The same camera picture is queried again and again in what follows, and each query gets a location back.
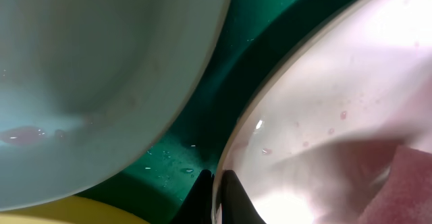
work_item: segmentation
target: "pink sponge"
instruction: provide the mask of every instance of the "pink sponge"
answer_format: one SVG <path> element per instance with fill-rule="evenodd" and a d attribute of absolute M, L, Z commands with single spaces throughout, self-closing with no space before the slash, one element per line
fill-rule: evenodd
<path fill-rule="evenodd" d="M 358 224 L 432 224 L 432 154 L 400 146 L 388 181 Z"/>

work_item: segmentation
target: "black object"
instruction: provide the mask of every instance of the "black object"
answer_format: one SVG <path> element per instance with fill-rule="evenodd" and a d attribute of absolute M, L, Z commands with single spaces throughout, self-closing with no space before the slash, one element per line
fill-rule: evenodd
<path fill-rule="evenodd" d="M 202 170 L 170 224 L 211 224 L 211 194 L 214 175 Z"/>
<path fill-rule="evenodd" d="M 170 224 L 211 224 L 213 180 L 209 170 L 201 172 Z M 234 171 L 223 173 L 218 195 L 223 209 L 222 224 L 265 224 Z"/>
<path fill-rule="evenodd" d="M 265 224 L 234 171 L 223 173 L 220 191 L 222 224 Z"/>

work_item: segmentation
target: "green tray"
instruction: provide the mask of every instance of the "green tray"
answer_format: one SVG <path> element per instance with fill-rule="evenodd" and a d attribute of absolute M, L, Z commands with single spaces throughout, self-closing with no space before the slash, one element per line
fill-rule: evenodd
<path fill-rule="evenodd" d="M 127 169 L 78 195 L 152 224 L 168 223 L 199 172 L 216 170 L 237 119 L 266 76 L 353 1 L 232 0 L 209 66 L 166 134 Z"/>

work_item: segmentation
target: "yellow object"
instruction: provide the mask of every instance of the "yellow object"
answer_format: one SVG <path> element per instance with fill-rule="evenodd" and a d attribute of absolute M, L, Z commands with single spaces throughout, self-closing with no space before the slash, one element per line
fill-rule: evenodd
<path fill-rule="evenodd" d="M 71 196 L 0 213 L 0 224 L 149 224 L 118 208 Z"/>

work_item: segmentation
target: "ceramic bowl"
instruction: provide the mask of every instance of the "ceramic bowl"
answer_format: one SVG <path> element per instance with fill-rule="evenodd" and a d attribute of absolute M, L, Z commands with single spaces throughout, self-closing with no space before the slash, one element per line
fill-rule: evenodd
<path fill-rule="evenodd" d="M 385 137 L 432 151 L 431 6 L 358 0 L 304 43 L 239 120 L 213 199 L 232 169 L 267 224 L 355 223 L 385 181 Z"/>
<path fill-rule="evenodd" d="M 1 0 L 0 211 L 85 190 L 180 112 L 230 0 Z"/>

